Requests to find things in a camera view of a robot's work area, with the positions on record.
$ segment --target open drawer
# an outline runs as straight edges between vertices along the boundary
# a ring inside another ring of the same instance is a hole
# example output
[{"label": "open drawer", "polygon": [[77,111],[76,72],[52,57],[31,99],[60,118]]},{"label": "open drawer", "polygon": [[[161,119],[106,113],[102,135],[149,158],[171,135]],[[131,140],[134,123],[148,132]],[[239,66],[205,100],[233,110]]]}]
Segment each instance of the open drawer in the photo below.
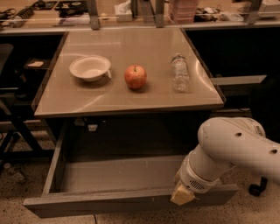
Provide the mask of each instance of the open drawer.
[{"label": "open drawer", "polygon": [[[68,119],[41,198],[24,206],[41,218],[178,208],[170,202],[173,178],[196,145],[196,115],[126,115],[84,126]],[[237,190],[220,184],[186,206],[221,205]]]}]

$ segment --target table top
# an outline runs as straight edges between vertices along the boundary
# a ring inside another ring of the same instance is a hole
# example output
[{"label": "table top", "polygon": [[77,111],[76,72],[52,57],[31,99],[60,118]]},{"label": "table top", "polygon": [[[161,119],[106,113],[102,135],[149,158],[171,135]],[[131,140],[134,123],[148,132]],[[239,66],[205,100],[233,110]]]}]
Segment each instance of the table top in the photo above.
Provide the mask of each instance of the table top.
[{"label": "table top", "polygon": [[[171,59],[186,56],[191,84],[186,93],[172,88]],[[85,82],[70,74],[79,57],[101,55],[111,62],[111,78]],[[138,64],[147,83],[131,90],[124,80],[126,67]],[[70,31],[45,92],[37,117],[114,115],[149,111],[216,109],[223,100],[179,28]]]}]

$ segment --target plastic water bottle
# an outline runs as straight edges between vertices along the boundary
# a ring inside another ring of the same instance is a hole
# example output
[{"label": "plastic water bottle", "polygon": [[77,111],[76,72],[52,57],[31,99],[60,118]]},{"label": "plastic water bottle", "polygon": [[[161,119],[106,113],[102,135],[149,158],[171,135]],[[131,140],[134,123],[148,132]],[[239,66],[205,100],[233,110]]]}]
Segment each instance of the plastic water bottle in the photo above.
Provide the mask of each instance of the plastic water bottle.
[{"label": "plastic water bottle", "polygon": [[25,182],[25,175],[20,171],[19,168],[12,167],[9,163],[5,164],[3,168],[17,183],[23,184]]},{"label": "plastic water bottle", "polygon": [[191,80],[188,73],[186,58],[180,53],[176,53],[172,58],[171,77],[174,89],[177,92],[186,92]]}]

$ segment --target cable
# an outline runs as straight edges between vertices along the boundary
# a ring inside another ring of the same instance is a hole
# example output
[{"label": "cable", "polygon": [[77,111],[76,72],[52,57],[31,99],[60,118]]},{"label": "cable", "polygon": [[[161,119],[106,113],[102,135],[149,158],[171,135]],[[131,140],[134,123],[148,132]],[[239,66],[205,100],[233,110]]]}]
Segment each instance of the cable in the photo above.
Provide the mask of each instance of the cable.
[{"label": "cable", "polygon": [[97,218],[95,214],[94,214],[94,224],[97,224]]}]

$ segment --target floor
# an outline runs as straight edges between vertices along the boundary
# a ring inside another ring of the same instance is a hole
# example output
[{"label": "floor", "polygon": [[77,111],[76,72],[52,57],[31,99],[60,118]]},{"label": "floor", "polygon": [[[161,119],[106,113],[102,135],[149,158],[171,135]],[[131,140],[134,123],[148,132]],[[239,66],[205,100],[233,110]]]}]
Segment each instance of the floor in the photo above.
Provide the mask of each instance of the floor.
[{"label": "floor", "polygon": [[[33,131],[33,135],[43,148],[53,147],[44,131]],[[10,144],[10,150],[21,151],[28,145],[20,138],[17,143]],[[204,206],[197,208],[181,208],[164,211],[142,211],[137,213],[108,213],[67,218],[40,219],[23,206],[25,198],[40,197],[50,162],[46,158],[29,161],[17,161],[13,166],[20,167],[26,177],[26,183],[19,185],[8,176],[5,170],[0,173],[0,223],[231,223],[261,224],[280,223],[280,187],[268,183],[267,189],[257,198],[248,192],[249,185],[258,184],[260,177],[252,171],[235,168],[222,177],[225,183],[236,183],[240,191],[223,206]]]}]

